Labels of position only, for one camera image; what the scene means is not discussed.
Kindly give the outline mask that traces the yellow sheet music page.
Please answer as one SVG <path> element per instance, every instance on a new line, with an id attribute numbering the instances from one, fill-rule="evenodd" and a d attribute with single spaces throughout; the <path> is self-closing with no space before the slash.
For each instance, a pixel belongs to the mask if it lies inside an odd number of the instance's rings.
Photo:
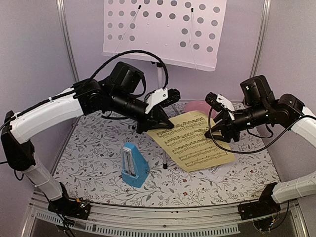
<path id="1" fill-rule="evenodd" d="M 173 129 L 155 129 L 147 134 L 184 171 L 192 172 L 230 163 L 235 155 L 219 149 L 205 137 L 208 116 L 191 111 L 170 118 Z"/>

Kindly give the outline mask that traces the lilac music stand with tripod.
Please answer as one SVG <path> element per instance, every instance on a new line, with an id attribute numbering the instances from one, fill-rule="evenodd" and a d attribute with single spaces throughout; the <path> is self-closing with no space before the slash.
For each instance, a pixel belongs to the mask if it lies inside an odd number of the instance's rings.
<path id="1" fill-rule="evenodd" d="M 213 72 L 227 1 L 106 0 L 103 55 L 148 51 L 165 64 Z"/>

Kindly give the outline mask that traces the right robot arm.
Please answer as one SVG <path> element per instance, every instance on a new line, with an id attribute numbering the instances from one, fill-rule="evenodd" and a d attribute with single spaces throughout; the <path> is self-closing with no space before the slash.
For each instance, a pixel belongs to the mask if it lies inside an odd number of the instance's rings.
<path id="1" fill-rule="evenodd" d="M 205 133 L 221 150 L 227 149 L 219 141 L 229 143 L 240 140 L 240 132 L 259 125 L 281 125 L 284 131 L 300 135 L 311 145 L 316 144 L 316 116 L 305 104 L 292 94 L 276 99 L 265 76 L 255 76 L 240 83 L 244 94 L 245 109 L 234 110 L 231 101 L 221 94 L 208 93 L 205 101 L 217 112 L 215 125 Z M 255 211 L 266 215 L 275 204 L 316 193 L 316 174 L 279 183 L 268 184 L 262 191 Z"/>

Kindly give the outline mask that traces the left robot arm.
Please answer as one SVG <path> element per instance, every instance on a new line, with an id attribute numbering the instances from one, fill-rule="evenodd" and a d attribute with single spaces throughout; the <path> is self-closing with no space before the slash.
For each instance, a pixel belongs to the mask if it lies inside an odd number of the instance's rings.
<path id="1" fill-rule="evenodd" d="M 22 112 L 8 112 L 0 136 L 8 165 L 26 175 L 62 214 L 70 214 L 73 206 L 82 208 L 84 203 L 70 200 L 65 187 L 36 158 L 31 138 L 61 122 L 96 111 L 112 111 L 136 121 L 139 134 L 173 128 L 164 108 L 179 100 L 179 91 L 162 87 L 141 101 L 134 91 L 144 82 L 142 71 L 118 62 L 103 80 L 82 80 Z"/>

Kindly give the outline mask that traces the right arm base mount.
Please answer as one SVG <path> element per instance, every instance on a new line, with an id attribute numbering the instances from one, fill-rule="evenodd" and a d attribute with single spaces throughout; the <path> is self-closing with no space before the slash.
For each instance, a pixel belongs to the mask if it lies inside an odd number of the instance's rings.
<path id="1" fill-rule="evenodd" d="M 258 200 L 243 201 L 239 204 L 237 209 L 242 220 L 248 220 L 280 212 L 280 205 L 272 198 L 273 188 L 276 184 L 277 182 L 268 184 L 262 191 Z"/>

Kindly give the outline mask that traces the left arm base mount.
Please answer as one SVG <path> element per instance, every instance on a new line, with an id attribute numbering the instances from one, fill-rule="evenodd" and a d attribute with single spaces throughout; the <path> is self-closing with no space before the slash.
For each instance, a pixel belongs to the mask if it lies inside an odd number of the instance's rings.
<path id="1" fill-rule="evenodd" d="M 90 214 L 90 200 L 79 198 L 70 198 L 65 186 L 60 182 L 62 189 L 61 198 L 55 201 L 49 201 L 48 210 L 63 216 L 74 217 L 87 220 Z"/>

